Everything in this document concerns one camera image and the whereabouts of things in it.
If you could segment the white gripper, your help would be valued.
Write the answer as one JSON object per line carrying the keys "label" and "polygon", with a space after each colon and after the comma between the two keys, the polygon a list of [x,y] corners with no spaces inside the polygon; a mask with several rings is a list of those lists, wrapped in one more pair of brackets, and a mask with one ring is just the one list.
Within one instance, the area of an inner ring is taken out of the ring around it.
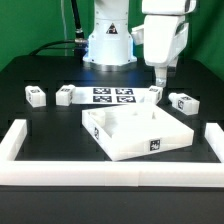
{"label": "white gripper", "polygon": [[187,45],[188,27],[184,15],[147,15],[132,29],[134,43],[143,45],[145,64],[155,70],[157,86],[166,86],[168,67],[176,65]]}

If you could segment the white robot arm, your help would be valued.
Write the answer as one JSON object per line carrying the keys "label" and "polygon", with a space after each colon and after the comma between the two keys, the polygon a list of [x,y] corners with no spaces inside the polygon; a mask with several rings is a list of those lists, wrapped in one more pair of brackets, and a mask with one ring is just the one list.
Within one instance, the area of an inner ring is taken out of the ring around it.
{"label": "white robot arm", "polygon": [[94,0],[94,29],[88,38],[84,65],[101,71],[123,70],[137,61],[133,46],[143,47],[145,64],[164,87],[167,69],[177,64],[187,45],[189,23],[185,16],[197,0],[142,0],[144,23],[128,27],[129,0]]}

